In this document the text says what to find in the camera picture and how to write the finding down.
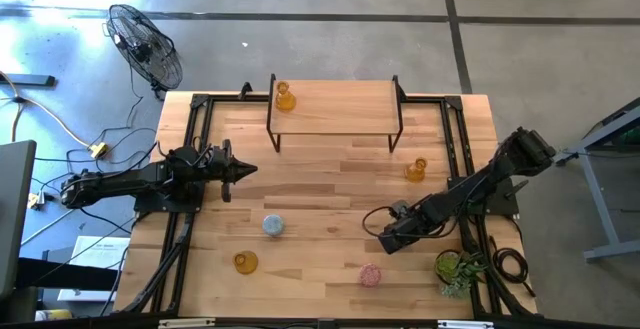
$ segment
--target fan grill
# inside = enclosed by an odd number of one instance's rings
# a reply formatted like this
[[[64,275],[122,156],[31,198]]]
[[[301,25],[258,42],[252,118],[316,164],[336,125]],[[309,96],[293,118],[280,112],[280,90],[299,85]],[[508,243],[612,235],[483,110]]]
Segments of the fan grill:
[[[112,5],[107,30],[122,56],[154,89],[178,87],[182,67],[173,42],[144,14],[129,5]]]

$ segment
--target concrete floor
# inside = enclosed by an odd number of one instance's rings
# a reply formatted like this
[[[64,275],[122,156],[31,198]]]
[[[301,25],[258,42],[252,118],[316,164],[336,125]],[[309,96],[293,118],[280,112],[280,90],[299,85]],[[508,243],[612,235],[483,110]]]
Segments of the concrete floor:
[[[455,1],[460,15],[640,16],[634,4],[637,0]],[[119,2],[166,12],[447,12],[444,0],[0,0],[0,5],[106,9]],[[0,17],[0,68],[56,76],[55,89],[25,89],[24,95],[59,113],[85,140],[92,140],[104,127],[123,123],[135,99],[128,66],[102,35],[102,22],[67,19],[63,11],[55,10],[43,10],[30,18]],[[245,81],[264,90],[271,72],[308,79],[380,79],[398,74],[407,92],[461,90],[446,23],[155,23],[172,37],[181,55],[184,80],[179,90],[238,90]],[[640,94],[639,26],[462,25],[461,34],[473,92],[489,95],[500,138],[522,125],[537,129],[555,147],[565,147]],[[134,82],[136,91],[145,95],[134,127],[155,128],[161,103],[137,74]],[[13,105],[0,108],[4,123],[9,123],[14,110]],[[0,126],[1,142],[8,137],[9,125]],[[33,108],[23,114],[18,129],[18,139],[28,138],[37,140],[39,157],[61,158],[66,150],[78,147],[57,124]],[[115,157],[126,158],[152,142],[152,133],[138,133],[118,147]],[[639,168],[637,163],[629,165]],[[104,166],[111,170],[123,167]],[[34,177],[48,180],[64,172],[64,163],[38,162]],[[603,185],[615,188],[616,179]],[[608,200],[619,202],[621,195],[609,194]],[[551,168],[533,178],[519,192],[518,200],[540,312],[551,318],[640,325],[640,256],[591,265],[582,259],[582,251],[605,244],[605,236],[579,165]],[[121,223],[131,216],[132,203],[129,198],[109,199],[90,211]],[[29,211],[24,237],[64,211],[57,203],[42,212]],[[622,221],[637,220],[637,214],[629,215]],[[627,225],[625,235],[637,239],[637,228]],[[21,254],[39,257],[43,250],[72,246],[77,235],[109,231],[107,224],[73,213],[25,245]]]

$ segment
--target coiled black cable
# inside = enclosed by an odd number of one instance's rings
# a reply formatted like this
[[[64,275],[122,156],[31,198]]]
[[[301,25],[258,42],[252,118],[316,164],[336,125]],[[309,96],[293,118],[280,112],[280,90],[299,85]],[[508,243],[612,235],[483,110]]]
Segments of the coiled black cable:
[[[529,283],[527,283],[527,277],[529,277],[529,264],[527,263],[527,260],[524,258],[524,256],[522,256],[522,254],[520,254],[519,251],[513,248],[498,249],[498,246],[496,245],[496,241],[495,239],[493,239],[493,236],[489,237],[489,241],[491,242],[494,248],[493,255],[491,256],[493,267],[496,268],[498,273],[500,273],[500,275],[506,281],[514,284],[524,285],[524,287],[527,289],[529,294],[535,298],[536,293],[533,291]],[[518,263],[518,266],[520,267],[520,272],[518,274],[509,273],[504,269],[504,261],[509,257],[513,258],[513,260],[515,260],[516,263]]]

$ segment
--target yellow glass vase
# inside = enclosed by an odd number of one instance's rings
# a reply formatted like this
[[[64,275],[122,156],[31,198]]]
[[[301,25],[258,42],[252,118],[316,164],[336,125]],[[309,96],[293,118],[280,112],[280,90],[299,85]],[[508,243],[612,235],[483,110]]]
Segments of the yellow glass vase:
[[[293,110],[296,106],[296,97],[289,91],[289,83],[278,82],[276,86],[278,94],[276,95],[276,108],[283,112]]]
[[[233,256],[233,265],[240,274],[251,274],[258,267],[258,256],[252,251],[241,251]]]
[[[420,183],[424,180],[424,170],[427,167],[427,159],[418,158],[416,161],[408,165],[404,170],[404,175],[408,181],[412,183]]]

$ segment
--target green plant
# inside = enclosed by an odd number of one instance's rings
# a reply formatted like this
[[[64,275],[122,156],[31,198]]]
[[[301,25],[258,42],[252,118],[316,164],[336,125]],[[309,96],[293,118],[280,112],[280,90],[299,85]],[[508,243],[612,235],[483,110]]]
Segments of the green plant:
[[[453,280],[459,261],[460,254],[454,250],[445,250],[436,258],[436,274],[445,284],[449,284]]]
[[[474,281],[484,282],[478,274],[483,273],[487,267],[479,264],[481,253],[462,253],[455,267],[451,281],[442,289],[442,294],[450,298],[465,298],[469,294],[471,284]]]

